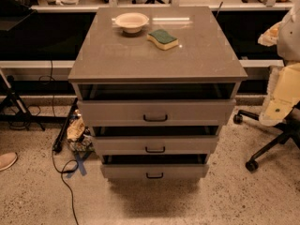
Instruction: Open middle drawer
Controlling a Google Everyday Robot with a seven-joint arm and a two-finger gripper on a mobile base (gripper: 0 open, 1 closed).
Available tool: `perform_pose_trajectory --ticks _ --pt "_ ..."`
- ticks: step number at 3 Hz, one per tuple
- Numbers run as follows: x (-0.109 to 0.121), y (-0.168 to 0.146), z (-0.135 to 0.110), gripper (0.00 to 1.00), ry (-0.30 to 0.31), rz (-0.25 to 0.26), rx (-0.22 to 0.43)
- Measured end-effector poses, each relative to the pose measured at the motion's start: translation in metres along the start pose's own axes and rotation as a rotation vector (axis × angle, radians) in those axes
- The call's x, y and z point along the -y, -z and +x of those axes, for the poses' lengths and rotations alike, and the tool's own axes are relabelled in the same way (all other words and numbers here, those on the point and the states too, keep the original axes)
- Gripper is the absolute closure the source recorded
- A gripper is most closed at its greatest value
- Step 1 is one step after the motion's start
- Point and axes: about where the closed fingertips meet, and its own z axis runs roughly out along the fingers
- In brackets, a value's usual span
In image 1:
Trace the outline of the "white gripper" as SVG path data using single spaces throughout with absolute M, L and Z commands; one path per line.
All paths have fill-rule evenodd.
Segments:
M 280 22 L 275 23 L 258 38 L 258 43 L 271 47 L 277 44 Z M 282 122 L 300 101 L 300 64 L 271 67 L 267 96 L 262 104 L 259 121 L 272 127 Z

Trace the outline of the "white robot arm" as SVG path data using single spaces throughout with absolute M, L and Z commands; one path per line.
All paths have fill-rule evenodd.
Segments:
M 267 86 L 267 97 L 262 104 L 259 121 L 272 127 L 282 122 L 300 101 L 300 1 L 284 16 L 260 35 L 263 46 L 277 46 L 277 54 L 287 65 L 273 67 Z

